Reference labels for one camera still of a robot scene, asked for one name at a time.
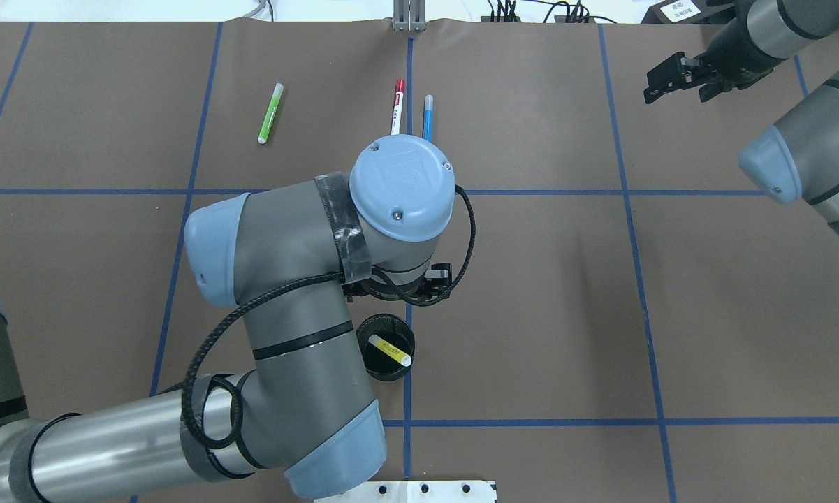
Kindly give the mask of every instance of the metal bracket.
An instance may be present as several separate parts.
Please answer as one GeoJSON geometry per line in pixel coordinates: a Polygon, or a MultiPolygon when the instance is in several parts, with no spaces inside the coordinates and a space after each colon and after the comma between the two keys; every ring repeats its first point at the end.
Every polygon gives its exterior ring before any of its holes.
{"type": "Polygon", "coordinates": [[[496,503],[495,481],[371,481],[314,503],[496,503]]]}
{"type": "Polygon", "coordinates": [[[425,31],[425,0],[394,0],[394,31],[425,31]]]}

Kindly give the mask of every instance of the white mounting plate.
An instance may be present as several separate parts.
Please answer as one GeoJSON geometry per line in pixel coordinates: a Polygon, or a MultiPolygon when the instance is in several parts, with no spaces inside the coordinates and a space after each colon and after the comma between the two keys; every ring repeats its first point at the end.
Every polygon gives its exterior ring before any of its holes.
{"type": "Polygon", "coordinates": [[[497,503],[496,487],[495,481],[372,481],[314,503],[497,503]]]}

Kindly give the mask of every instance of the green marker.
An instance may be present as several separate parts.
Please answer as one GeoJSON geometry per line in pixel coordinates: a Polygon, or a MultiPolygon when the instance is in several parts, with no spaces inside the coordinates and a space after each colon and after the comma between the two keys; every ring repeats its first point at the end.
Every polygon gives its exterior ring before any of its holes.
{"type": "Polygon", "coordinates": [[[273,117],[276,117],[276,109],[279,107],[280,98],[282,98],[282,84],[276,82],[276,87],[273,88],[273,96],[270,99],[270,105],[267,106],[267,115],[263,117],[261,132],[257,135],[257,142],[262,145],[267,143],[267,136],[270,135],[270,127],[273,125],[273,117]]]}

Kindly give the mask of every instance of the black cup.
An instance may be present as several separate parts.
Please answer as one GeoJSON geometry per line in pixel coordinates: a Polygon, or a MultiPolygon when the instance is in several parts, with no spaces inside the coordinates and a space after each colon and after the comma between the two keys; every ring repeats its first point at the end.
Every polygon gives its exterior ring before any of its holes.
{"type": "Polygon", "coordinates": [[[412,364],[409,367],[404,367],[379,348],[369,344],[370,335],[375,334],[413,358],[413,352],[416,350],[416,340],[413,338],[413,331],[406,321],[393,314],[375,314],[361,323],[356,334],[358,335],[358,344],[360,344],[360,353],[363,355],[366,373],[371,375],[372,378],[393,381],[406,376],[410,372],[410,368],[413,367],[412,364]]]}

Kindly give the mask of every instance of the red marker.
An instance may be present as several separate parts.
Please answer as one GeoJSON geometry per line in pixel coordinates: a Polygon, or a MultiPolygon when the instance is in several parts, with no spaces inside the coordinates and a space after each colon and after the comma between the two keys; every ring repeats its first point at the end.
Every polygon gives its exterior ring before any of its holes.
{"type": "Polygon", "coordinates": [[[405,90],[407,90],[407,83],[403,79],[397,79],[397,86],[394,86],[394,112],[391,115],[391,134],[400,134],[400,112],[404,108],[405,90]]]}

